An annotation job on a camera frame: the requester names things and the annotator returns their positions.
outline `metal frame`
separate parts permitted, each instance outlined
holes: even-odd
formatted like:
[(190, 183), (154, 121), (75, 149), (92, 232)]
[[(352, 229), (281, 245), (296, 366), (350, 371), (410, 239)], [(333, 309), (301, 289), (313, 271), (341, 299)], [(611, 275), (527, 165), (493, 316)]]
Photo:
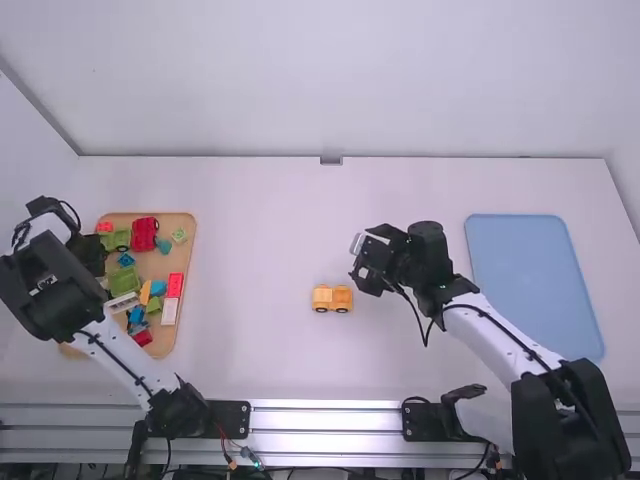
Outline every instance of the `metal frame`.
[[(268, 466), (471, 468), (483, 451), (473, 443), (405, 442), (395, 401), (251, 404), (251, 434), (239, 443), (255, 448)], [(619, 415), (640, 469), (640, 412)], [(0, 462), (122, 463), (133, 423), (143, 416), (134, 404), (0, 404)], [(219, 440), (174, 440), (172, 450), (175, 464), (226, 464)], [(143, 461), (164, 463), (166, 442), (150, 439)]]

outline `green toy block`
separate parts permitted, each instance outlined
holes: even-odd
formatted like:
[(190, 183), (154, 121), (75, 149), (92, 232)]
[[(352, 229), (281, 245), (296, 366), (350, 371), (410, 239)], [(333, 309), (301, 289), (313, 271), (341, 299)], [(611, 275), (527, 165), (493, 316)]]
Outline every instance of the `green toy block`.
[(131, 229), (121, 228), (113, 233), (100, 233), (100, 243), (107, 252), (127, 251), (131, 245)]
[(162, 302), (160, 301), (160, 297), (151, 297), (149, 299), (149, 303), (147, 303), (146, 313), (155, 313), (162, 311)]
[(171, 238), (173, 238), (173, 241), (176, 243), (184, 243), (187, 241), (187, 232), (185, 232), (183, 228), (179, 228), (171, 234)]
[(115, 238), (111, 232), (100, 232), (100, 243), (107, 252), (113, 252), (116, 249)]
[(131, 246), (131, 229), (121, 228), (113, 232), (113, 241), (115, 243), (115, 249), (121, 251), (124, 247), (129, 250)]
[(140, 278), (135, 265), (109, 274), (109, 291), (113, 298), (140, 290)]

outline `white wall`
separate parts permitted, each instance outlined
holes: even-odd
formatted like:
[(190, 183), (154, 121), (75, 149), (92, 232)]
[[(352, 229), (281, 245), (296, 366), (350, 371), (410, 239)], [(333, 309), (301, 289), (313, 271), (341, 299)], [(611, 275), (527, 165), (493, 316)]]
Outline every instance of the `white wall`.
[(0, 3), (87, 154), (604, 156), (640, 231), (640, 2)]
[[(25, 203), (39, 195), (64, 198), (77, 155), (0, 71), (0, 254)], [(17, 322), (0, 302), (0, 357)]]

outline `connector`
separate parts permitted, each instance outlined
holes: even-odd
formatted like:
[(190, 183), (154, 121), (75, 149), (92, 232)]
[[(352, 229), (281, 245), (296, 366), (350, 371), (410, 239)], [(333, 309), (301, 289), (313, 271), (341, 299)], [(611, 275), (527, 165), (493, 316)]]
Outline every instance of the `connector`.
[(229, 465), (229, 470), (233, 471), (238, 468), (238, 464), (228, 453), (224, 452), (223, 455), (224, 459), (227, 461), (227, 465)]
[(240, 456), (242, 458), (248, 458), (257, 470), (264, 470), (262, 460), (260, 460), (260, 457), (258, 457), (258, 455), (256, 455), (249, 447), (242, 447), (240, 449)]

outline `yellow toy car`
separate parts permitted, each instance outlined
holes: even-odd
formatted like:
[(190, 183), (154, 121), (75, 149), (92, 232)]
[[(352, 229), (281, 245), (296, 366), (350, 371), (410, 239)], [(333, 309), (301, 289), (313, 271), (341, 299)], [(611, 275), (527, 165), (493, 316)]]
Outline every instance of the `yellow toy car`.
[(319, 313), (329, 310), (347, 313), (353, 310), (353, 292), (346, 285), (331, 288), (328, 285), (318, 285), (313, 289), (312, 308)]

